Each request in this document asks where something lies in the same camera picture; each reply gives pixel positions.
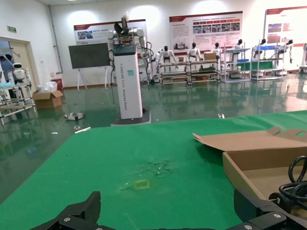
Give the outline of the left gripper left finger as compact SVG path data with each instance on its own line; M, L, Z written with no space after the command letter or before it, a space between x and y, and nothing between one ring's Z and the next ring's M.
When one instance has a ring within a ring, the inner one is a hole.
M66 206L54 219L35 230L95 230L101 211L101 194L94 191L83 202Z

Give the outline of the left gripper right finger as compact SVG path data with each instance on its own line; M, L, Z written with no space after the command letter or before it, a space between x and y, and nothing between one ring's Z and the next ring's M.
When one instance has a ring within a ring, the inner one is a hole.
M307 221L295 217L272 201L250 196L243 189L234 190L234 210L242 223L231 230L305 230Z

